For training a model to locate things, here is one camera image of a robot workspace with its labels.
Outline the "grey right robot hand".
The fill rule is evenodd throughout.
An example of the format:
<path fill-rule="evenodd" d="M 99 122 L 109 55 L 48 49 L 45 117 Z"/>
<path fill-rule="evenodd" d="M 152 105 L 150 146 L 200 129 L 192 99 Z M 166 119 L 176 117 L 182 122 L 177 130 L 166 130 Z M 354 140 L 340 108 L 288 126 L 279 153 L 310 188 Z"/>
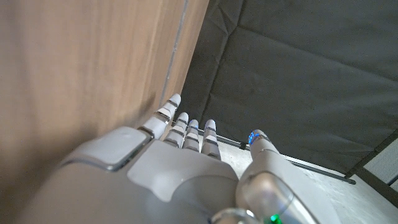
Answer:
<path fill-rule="evenodd" d="M 221 160 L 216 125 L 203 136 L 173 95 L 142 126 L 72 151 L 18 223 L 338 223 L 326 194 L 259 129 L 241 176 Z"/>

